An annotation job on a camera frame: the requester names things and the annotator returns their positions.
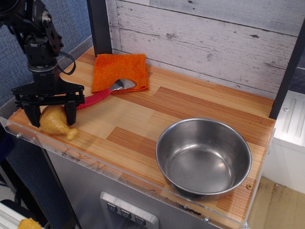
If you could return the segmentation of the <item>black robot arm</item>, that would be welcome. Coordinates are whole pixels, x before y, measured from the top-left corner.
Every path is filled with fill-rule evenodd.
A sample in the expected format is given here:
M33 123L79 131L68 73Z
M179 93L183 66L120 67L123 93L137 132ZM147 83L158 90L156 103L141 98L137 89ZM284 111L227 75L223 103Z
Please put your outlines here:
M78 106L85 103L84 87L61 79L64 70L58 65L62 37L56 32L52 16L40 0L2 0L0 22L13 34L24 54L33 82L13 88L17 107L24 110L33 126L40 126L41 106L63 105L67 122L76 122Z

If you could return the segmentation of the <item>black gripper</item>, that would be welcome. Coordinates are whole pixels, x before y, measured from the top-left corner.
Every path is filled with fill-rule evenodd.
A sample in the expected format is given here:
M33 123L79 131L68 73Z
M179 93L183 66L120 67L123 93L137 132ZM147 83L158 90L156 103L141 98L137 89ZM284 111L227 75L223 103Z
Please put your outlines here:
M58 69L30 69L33 82L11 90L16 105L22 109L35 127L40 127L40 107L64 105L69 125L76 122L77 106L85 103L84 87L61 79Z

